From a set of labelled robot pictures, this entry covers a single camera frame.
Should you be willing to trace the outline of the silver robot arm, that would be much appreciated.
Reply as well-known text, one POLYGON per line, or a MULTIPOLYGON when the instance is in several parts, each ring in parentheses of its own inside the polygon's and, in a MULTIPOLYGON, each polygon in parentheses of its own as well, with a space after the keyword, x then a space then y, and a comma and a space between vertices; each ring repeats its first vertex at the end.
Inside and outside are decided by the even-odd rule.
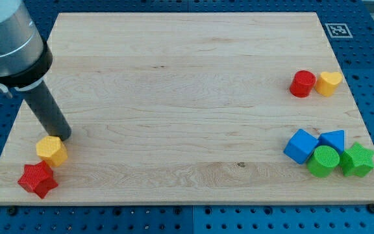
POLYGON ((53 56, 22 0, 0 0, 0 93, 29 90, 48 72, 53 56))

